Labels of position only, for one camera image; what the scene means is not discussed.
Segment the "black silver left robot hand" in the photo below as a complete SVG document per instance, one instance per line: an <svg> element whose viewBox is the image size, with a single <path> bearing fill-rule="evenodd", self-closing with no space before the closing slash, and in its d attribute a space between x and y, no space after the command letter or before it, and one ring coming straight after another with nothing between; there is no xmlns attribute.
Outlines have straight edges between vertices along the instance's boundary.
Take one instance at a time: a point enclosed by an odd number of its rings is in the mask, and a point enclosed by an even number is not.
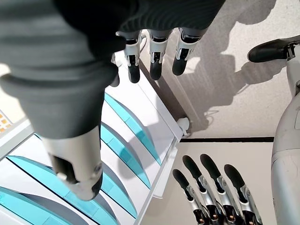
<svg viewBox="0 0 300 225"><path fill-rule="evenodd" d="M209 155L201 154L200 161L214 181L218 198L214 196L195 161L188 155L184 155L182 161L195 180L201 198L198 198L180 170L173 169L172 175L183 189L198 225L261 225L263 223L250 189L234 166L226 164L224 171L236 190L238 202L235 201L225 178Z"/></svg>

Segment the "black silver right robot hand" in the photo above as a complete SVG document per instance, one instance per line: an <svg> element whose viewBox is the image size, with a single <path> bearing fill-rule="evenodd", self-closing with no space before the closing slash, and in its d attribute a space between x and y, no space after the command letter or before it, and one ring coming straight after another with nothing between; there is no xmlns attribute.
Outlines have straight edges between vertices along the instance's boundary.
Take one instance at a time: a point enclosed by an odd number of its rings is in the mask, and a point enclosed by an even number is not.
<svg viewBox="0 0 300 225"><path fill-rule="evenodd" d="M18 99L60 180L79 198L102 184L99 125L112 55L149 29L204 32L222 0L3 0L1 88Z"/></svg>

